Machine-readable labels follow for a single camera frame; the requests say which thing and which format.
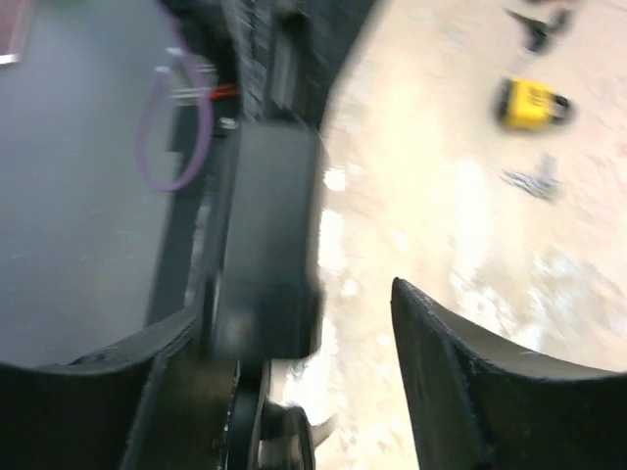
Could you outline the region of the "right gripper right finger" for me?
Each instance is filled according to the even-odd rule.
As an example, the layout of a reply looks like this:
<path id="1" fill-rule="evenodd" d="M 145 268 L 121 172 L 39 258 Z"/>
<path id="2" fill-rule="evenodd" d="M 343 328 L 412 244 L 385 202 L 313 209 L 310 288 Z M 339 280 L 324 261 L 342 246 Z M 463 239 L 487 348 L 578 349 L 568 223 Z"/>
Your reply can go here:
<path id="1" fill-rule="evenodd" d="M 401 278 L 391 314 L 421 468 L 625 467 L 624 373 L 528 350 Z"/>

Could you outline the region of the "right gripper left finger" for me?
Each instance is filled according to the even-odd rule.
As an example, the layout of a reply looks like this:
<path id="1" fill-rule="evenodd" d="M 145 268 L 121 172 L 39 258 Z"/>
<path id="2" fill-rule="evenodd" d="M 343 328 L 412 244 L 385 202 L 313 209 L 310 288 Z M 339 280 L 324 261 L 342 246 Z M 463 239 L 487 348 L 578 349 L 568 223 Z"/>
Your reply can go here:
<path id="1" fill-rule="evenodd" d="M 1 466 L 215 469 L 234 369 L 183 312 L 72 364 L 2 364 Z"/>

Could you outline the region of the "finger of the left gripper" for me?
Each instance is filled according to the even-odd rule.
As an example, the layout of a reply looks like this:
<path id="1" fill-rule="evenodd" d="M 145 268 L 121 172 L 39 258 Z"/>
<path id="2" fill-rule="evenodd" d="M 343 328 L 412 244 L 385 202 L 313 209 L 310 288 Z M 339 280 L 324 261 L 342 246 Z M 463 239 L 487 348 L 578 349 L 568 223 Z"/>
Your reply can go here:
<path id="1" fill-rule="evenodd" d="M 222 1 L 243 115 L 320 127 L 329 95 L 377 3 Z"/>

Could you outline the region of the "black padlock keys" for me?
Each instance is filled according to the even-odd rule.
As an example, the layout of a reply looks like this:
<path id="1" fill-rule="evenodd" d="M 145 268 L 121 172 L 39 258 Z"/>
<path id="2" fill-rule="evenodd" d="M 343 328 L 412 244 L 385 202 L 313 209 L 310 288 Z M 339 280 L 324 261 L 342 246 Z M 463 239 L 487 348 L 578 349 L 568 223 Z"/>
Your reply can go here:
<path id="1" fill-rule="evenodd" d="M 223 431 L 221 469 L 316 468 L 315 450 L 335 431 L 336 418 L 314 425 L 301 406 L 272 401 L 270 378 L 268 362 L 237 364 Z"/>

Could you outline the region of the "black padlock with keys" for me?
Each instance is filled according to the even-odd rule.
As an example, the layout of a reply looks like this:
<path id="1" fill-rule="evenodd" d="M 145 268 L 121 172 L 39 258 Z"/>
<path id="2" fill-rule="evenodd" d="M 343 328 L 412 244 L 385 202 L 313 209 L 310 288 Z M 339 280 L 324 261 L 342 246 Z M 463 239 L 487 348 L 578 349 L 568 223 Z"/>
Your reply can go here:
<path id="1" fill-rule="evenodd" d="M 205 355 L 264 362 L 319 349 L 324 163 L 302 124 L 244 123 L 227 139 L 208 236 Z"/>

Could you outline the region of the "yellow padlock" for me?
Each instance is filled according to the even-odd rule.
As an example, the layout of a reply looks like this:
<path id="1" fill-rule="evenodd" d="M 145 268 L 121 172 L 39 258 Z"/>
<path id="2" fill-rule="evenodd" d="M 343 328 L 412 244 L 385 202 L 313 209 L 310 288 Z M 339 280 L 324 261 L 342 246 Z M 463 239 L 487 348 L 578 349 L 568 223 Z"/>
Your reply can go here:
<path id="1" fill-rule="evenodd" d="M 519 77 L 502 81 L 495 105 L 495 118 L 501 126 L 525 131 L 563 125 L 573 112 L 571 102 L 545 83 Z"/>

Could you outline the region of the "silver yellow padlock keys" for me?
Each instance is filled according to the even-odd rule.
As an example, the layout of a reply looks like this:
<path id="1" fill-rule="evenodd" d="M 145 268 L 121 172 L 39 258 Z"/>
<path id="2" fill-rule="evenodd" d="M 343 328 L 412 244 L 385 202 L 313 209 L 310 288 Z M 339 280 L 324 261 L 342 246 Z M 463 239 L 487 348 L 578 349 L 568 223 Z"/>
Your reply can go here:
<path id="1" fill-rule="evenodd" d="M 554 200 L 559 192 L 560 181 L 556 178 L 556 159 L 550 154 L 542 156 L 534 174 L 504 169 L 501 179 L 545 201 Z"/>

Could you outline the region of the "orange padlock keys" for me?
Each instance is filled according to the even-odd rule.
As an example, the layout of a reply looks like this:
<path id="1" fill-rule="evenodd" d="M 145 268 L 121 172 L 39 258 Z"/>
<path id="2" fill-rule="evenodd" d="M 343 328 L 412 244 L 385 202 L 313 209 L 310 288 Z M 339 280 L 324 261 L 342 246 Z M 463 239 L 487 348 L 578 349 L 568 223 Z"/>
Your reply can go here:
<path id="1" fill-rule="evenodd" d="M 521 15 L 509 8 L 504 8 L 504 12 L 524 30 L 522 50 L 531 54 L 543 54 L 556 38 L 568 31 L 575 10 L 570 7 L 558 7 L 549 22 Z"/>

